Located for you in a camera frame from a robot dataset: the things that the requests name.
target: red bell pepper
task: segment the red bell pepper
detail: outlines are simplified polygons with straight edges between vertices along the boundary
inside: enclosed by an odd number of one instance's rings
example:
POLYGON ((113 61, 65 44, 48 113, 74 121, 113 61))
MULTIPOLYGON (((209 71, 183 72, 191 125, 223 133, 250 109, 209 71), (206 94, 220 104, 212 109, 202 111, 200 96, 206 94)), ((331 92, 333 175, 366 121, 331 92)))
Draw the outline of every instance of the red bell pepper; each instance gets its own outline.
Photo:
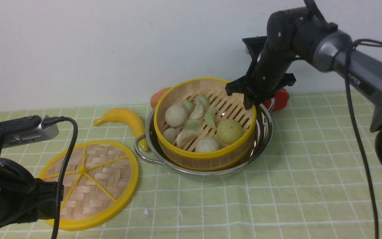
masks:
MULTIPOLYGON (((273 107, 273 112, 282 110, 287 106, 287 102, 290 99, 290 94, 288 94, 286 89, 282 88, 275 92, 274 99, 275 99, 275 105, 273 107)), ((263 102, 263 105, 266 108, 269 108, 270 104, 271 104, 270 100, 263 102)))

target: black cable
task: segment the black cable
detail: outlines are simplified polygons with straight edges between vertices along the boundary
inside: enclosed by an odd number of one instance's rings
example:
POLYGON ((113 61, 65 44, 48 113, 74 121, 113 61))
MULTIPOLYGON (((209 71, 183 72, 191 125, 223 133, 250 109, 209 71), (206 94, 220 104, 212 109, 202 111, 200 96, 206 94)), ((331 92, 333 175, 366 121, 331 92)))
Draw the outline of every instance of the black cable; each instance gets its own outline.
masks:
POLYGON ((53 227, 53 233, 51 235, 51 239, 56 239, 58 235, 59 230, 59 224, 60 224, 60 208, 61 208, 61 201, 63 200, 61 198, 61 195, 59 194, 61 187, 63 185, 63 179, 64 175, 66 173, 66 168, 70 159, 70 156, 72 155, 73 148, 75 147, 76 139, 78 138, 78 124, 76 121, 69 117, 52 117, 52 118, 46 118, 42 122, 42 127, 50 126, 52 124, 57 124, 59 122, 63 121, 69 121, 73 125, 73 136, 70 141, 69 148, 67 149, 66 156, 64 158, 63 164, 60 169, 59 179, 57 183, 57 192, 56 192, 56 213, 54 215, 54 227, 53 227))
POLYGON ((344 63, 344 82, 346 84, 346 97, 347 97, 347 104, 349 105, 349 114, 350 114, 350 120, 353 126, 354 134, 356 136, 356 141, 359 146, 360 154, 362 156, 363 166, 365 168, 366 173, 366 179, 368 183, 368 189, 369 189, 369 195, 371 199, 372 204, 372 211, 373 211, 373 217, 374 217, 374 230, 375 230, 375 239, 378 239, 379 237, 379 223, 378 223, 378 212, 376 208, 376 201, 375 201, 375 194, 373 189, 373 183, 371 178, 371 173, 369 170, 368 160, 366 157, 365 149, 362 144, 362 140, 359 134, 359 130, 356 124, 356 119, 354 116, 354 110, 353 110, 353 103, 351 100, 351 94, 350 94, 350 79, 349 79, 349 68, 350 68, 350 57, 352 51, 358 46, 358 45, 366 45, 366 46, 372 46, 372 47, 382 47, 382 42, 370 40, 370 39, 359 39, 354 41, 349 47, 346 47, 346 58, 344 63))

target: toy banana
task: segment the toy banana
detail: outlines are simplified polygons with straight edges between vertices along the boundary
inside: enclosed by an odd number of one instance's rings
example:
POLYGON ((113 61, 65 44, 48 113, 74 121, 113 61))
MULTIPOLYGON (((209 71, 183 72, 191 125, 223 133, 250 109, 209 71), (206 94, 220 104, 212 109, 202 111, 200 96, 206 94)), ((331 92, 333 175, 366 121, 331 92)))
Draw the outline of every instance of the toy banana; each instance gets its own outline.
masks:
MULTIPOLYGON (((121 122, 129 125, 129 127, 132 128, 135 137, 139 137, 145 134, 145 126, 141 118, 139 118, 139 116, 130 109, 114 108, 108 110, 101 118, 98 118, 94 121, 94 125, 99 126, 106 122, 121 122)), ((144 151, 149 150, 146 139, 138 142, 138 146, 144 151)))

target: checkered tablecloth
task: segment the checkered tablecloth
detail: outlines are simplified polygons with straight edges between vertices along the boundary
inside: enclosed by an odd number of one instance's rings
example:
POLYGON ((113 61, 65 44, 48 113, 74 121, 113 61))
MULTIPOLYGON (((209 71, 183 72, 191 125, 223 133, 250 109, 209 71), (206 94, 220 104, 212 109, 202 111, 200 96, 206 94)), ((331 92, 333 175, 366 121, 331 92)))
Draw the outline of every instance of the checkered tablecloth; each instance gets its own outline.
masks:
MULTIPOLYGON (((374 180, 382 238, 382 166, 369 132, 373 105, 353 94, 356 118, 374 180)), ((78 143, 109 139, 132 148, 132 130, 121 123, 93 127, 112 107, 3 112, 0 121, 26 115, 73 117, 78 143)), ((147 117, 148 105, 130 107, 147 117)), ((373 216, 365 172, 354 139, 344 92, 292 95, 273 114, 274 134, 260 159, 227 177, 196 177, 140 162, 133 200, 100 227, 60 231, 59 238, 129 239, 369 239, 373 216)), ((9 148, 3 156, 35 176, 68 146, 72 130, 59 124, 54 140, 9 148)), ((44 221, 0 229, 0 239, 50 238, 44 221)))

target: stainless steel pot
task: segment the stainless steel pot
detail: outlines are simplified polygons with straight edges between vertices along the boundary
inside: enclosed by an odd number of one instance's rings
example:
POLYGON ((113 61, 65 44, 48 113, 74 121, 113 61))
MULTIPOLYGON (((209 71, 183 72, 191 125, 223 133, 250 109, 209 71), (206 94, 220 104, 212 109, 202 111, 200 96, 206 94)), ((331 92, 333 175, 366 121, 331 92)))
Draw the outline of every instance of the stainless steel pot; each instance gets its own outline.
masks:
POLYGON ((187 173, 187 174, 194 174, 194 175, 220 175, 220 174, 227 174, 230 172, 235 172, 239 169, 244 168, 245 166, 249 165, 250 163, 254 162, 261 153, 265 150, 265 148, 268 146, 271 138, 272 138, 272 132, 273 132, 273 123, 272 118, 270 116, 270 112, 272 112, 272 109, 275 105, 274 99, 272 99, 271 105, 269 107, 269 110, 266 109, 263 105, 256 107, 256 137, 253 143, 252 148, 249 151, 248 157, 246 157, 244 160, 241 160, 241 162, 228 169, 220 170, 220 171, 213 171, 213 172, 203 172, 203 171, 194 171, 194 170, 188 170, 182 167, 179 167, 178 165, 175 165, 172 163, 168 157, 165 155, 163 150, 160 147, 160 144, 157 139, 157 135, 154 129, 154 113, 155 109, 151 111, 150 116, 147 119, 146 122, 146 132, 145 135, 142 135, 135 139, 134 143, 134 150, 137 153, 138 157, 141 158, 143 161, 151 164, 158 164, 158 165, 166 165, 170 166, 178 171, 187 173), (150 150, 153 152, 153 154, 156 156, 156 159, 152 159, 150 157, 145 156, 140 148, 138 147, 138 142, 142 139, 146 138, 148 145, 150 147, 150 150))

